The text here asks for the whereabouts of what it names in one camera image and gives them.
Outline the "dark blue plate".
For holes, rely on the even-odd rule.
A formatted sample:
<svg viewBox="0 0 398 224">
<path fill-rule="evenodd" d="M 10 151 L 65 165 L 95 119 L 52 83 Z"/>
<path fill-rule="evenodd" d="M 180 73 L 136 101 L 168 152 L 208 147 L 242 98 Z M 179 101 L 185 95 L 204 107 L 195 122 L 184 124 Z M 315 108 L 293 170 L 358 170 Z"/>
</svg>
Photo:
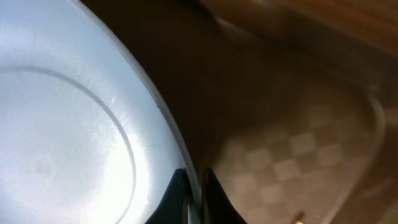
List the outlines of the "dark blue plate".
<svg viewBox="0 0 398 224">
<path fill-rule="evenodd" d="M 1 222 L 146 223 L 176 169 L 201 193 L 168 107 L 80 1 L 1 2 Z"/>
</svg>

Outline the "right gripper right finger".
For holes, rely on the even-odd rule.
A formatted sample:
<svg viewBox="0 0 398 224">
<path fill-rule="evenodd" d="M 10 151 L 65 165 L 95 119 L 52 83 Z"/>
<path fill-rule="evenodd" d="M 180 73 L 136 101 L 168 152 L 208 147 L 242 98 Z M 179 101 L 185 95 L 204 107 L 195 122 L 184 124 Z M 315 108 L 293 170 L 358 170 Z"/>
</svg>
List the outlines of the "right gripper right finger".
<svg viewBox="0 0 398 224">
<path fill-rule="evenodd" d="M 246 224 L 236 211 L 212 169 L 203 173 L 201 199 L 204 222 L 208 224 Z"/>
</svg>

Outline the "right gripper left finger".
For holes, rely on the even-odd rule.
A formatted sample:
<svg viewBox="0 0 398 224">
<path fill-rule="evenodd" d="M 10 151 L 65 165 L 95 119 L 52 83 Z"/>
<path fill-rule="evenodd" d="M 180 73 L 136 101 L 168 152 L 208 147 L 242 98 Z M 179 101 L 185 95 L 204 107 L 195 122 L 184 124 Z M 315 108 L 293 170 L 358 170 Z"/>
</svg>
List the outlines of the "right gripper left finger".
<svg viewBox="0 0 398 224">
<path fill-rule="evenodd" d="M 153 214 L 146 224 L 188 223 L 188 178 L 185 169 L 176 169 Z"/>
</svg>

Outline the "wooden chopstick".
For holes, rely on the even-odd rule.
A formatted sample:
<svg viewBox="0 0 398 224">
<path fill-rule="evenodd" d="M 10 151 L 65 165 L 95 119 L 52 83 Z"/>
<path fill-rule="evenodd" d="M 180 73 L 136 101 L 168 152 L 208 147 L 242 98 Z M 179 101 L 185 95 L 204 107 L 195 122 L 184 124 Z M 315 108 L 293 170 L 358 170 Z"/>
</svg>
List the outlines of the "wooden chopstick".
<svg viewBox="0 0 398 224">
<path fill-rule="evenodd" d="M 298 212 L 296 214 L 295 218 L 291 222 L 291 224 L 305 224 L 304 219 L 305 218 L 305 213 L 304 212 Z"/>
</svg>

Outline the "brown serving tray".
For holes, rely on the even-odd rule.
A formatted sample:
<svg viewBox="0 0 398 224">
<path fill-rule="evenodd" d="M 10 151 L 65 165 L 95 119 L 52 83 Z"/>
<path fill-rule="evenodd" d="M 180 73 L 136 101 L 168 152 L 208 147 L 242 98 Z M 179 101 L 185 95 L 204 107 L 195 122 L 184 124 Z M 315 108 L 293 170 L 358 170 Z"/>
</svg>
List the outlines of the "brown serving tray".
<svg viewBox="0 0 398 224">
<path fill-rule="evenodd" d="M 86 6 L 246 222 L 397 222 L 396 1 Z"/>
</svg>

